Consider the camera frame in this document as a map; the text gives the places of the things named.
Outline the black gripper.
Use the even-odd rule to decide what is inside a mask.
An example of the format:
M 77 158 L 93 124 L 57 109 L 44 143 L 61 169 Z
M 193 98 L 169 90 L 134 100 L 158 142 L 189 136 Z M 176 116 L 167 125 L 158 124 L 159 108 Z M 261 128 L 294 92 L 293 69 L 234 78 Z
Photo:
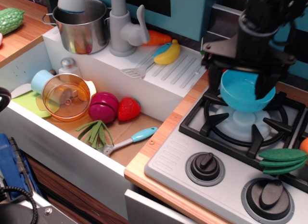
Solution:
M 204 44 L 203 51 L 212 54 L 207 67 L 208 91 L 216 94 L 225 69 L 246 71 L 258 74 L 255 95 L 257 100 L 263 99 L 284 79 L 296 57 L 270 45 L 279 27 L 264 33 L 245 19 L 239 19 L 238 23 L 238 31 L 232 38 Z

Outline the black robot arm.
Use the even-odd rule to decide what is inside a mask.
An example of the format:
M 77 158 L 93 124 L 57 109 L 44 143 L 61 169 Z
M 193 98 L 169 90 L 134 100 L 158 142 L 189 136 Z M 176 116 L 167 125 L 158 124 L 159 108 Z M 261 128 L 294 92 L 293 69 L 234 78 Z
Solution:
M 270 41 L 282 26 L 295 26 L 294 20 L 303 15 L 307 6 L 308 0 L 248 0 L 233 37 L 203 45 L 208 92 L 214 94 L 222 71 L 231 69 L 256 73 L 255 96 L 264 98 L 296 62 L 293 55 L 270 46 Z

